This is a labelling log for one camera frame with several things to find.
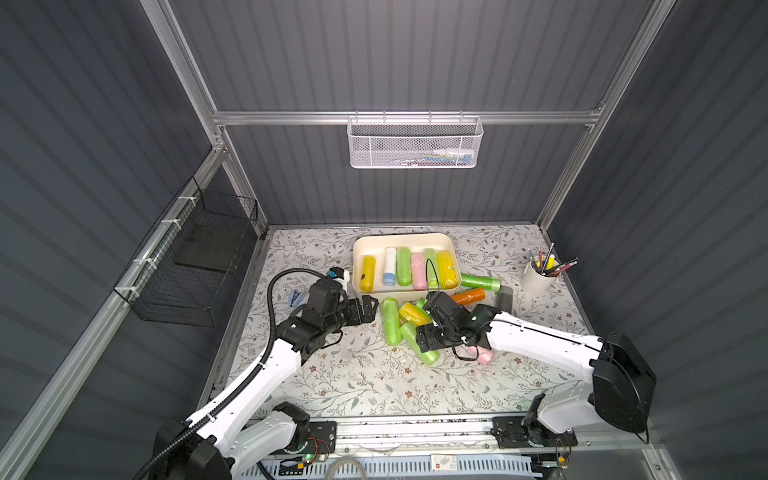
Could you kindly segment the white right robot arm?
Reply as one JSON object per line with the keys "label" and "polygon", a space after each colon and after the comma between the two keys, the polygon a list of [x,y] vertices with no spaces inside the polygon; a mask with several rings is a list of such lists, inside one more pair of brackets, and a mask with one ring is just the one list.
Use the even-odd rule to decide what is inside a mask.
{"label": "white right robot arm", "polygon": [[577,427],[598,423],[647,433],[657,377],[626,335],[568,333],[489,305],[467,309],[444,292],[428,293],[424,309],[432,319],[416,329],[424,353],[482,347],[526,356],[576,378],[566,391],[534,398],[518,426],[520,440],[548,446]]}

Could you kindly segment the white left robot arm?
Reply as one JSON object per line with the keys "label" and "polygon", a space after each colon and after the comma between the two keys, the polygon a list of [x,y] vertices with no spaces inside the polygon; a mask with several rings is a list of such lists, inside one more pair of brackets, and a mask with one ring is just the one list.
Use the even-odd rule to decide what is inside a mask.
{"label": "white left robot arm", "polygon": [[[307,302],[278,322],[274,288],[294,273],[317,280]],[[278,450],[299,450],[310,422],[301,408],[283,402],[258,423],[248,422],[278,386],[328,347],[328,336],[374,321],[378,299],[352,297],[348,283],[348,272],[339,267],[326,274],[298,267],[275,275],[267,287],[268,340],[259,358],[186,420],[168,420],[156,434],[152,457],[135,478],[234,479]]]}

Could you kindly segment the white blue trash bag roll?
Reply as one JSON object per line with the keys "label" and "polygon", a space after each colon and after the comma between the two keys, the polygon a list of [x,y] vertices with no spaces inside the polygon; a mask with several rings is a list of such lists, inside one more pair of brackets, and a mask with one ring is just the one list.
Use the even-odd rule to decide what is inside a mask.
{"label": "white blue trash bag roll", "polygon": [[397,249],[395,247],[387,247],[384,254],[384,271],[382,277],[382,282],[385,286],[391,287],[397,282],[396,260]]}

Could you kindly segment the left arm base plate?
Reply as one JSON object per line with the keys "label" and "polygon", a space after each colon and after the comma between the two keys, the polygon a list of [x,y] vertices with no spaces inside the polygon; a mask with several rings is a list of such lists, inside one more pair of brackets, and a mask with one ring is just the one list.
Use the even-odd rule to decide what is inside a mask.
{"label": "left arm base plate", "polygon": [[306,426],[298,428],[298,436],[287,447],[273,451],[272,455],[331,454],[335,452],[337,438],[337,422],[310,421]]}

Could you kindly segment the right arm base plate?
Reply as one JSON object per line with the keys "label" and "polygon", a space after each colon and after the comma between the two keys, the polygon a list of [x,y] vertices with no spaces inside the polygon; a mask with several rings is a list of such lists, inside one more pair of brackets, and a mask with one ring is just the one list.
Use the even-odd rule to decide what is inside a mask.
{"label": "right arm base plate", "polygon": [[537,395],[525,414],[496,416],[492,419],[490,434],[496,439],[499,448],[573,447],[578,445],[578,439],[572,429],[565,433],[556,434],[548,430],[538,420],[537,411],[544,398],[544,393]]}

